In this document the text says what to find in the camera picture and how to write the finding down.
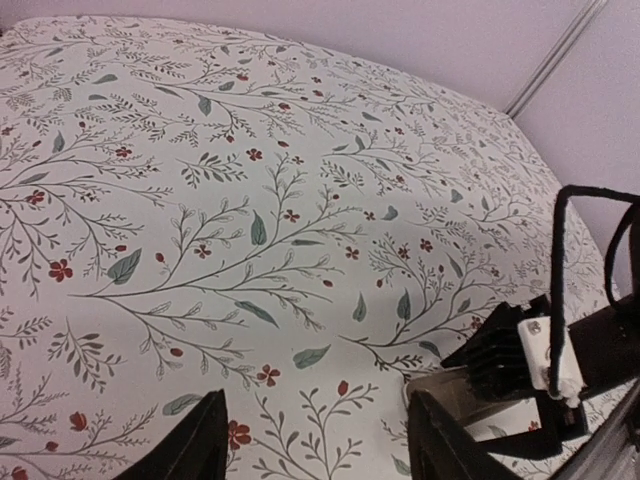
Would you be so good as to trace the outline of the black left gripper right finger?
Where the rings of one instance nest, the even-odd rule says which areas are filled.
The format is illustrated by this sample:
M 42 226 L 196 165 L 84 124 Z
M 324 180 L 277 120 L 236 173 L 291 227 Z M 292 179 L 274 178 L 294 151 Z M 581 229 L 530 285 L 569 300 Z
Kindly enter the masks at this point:
M 414 391 L 408 407 L 412 479 L 518 480 L 490 456 L 427 391 Z

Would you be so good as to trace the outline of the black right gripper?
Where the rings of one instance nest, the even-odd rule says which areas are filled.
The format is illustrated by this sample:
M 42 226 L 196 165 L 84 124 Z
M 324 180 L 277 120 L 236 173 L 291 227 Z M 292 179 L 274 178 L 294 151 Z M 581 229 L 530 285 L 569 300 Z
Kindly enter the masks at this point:
M 560 454 L 542 460 L 523 459 L 511 454 L 497 453 L 492 453 L 492 457 L 523 479 L 550 479 L 580 447 L 591 439 L 635 383 L 635 380 L 631 380 L 584 401 L 587 433 L 577 439 L 564 441 Z M 466 426 L 466 430 L 478 442 L 497 440 L 509 435 L 532 433 L 534 429 L 541 426 L 541 419 L 542 416 L 537 411 L 535 400 L 530 398 L 512 403 L 508 408 L 501 408 L 480 420 L 474 420 Z

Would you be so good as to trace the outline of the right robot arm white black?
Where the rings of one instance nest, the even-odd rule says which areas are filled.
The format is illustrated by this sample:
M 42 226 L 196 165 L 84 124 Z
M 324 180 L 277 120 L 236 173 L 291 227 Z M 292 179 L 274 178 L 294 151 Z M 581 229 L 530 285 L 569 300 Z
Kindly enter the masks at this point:
M 414 479 L 513 479 L 497 461 L 506 455 L 544 460 L 560 453 L 565 441 L 587 432 L 579 407 L 570 408 L 537 389 L 518 333 L 528 321 L 541 322 L 551 309 L 542 295 L 526 307 L 499 304 L 471 338 L 446 357 L 442 371 L 407 385 L 410 475 Z M 603 308 L 569 328 L 586 380 L 579 397 L 589 399 L 638 375 L 639 330 L 612 307 Z M 536 430 L 478 442 L 467 426 L 517 402 L 536 403 Z

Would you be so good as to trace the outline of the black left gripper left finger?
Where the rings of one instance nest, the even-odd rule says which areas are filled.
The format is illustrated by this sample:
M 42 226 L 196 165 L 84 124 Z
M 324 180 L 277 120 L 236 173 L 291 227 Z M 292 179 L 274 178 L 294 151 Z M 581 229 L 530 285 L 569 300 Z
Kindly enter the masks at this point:
M 225 392 L 211 391 L 153 450 L 115 479 L 223 480 L 228 451 Z

